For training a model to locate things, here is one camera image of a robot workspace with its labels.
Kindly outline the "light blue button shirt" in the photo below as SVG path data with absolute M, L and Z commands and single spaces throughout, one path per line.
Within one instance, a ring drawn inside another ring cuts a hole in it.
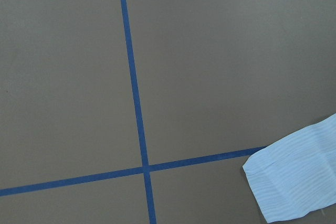
M 256 152 L 243 170 L 268 223 L 335 204 L 335 115 Z

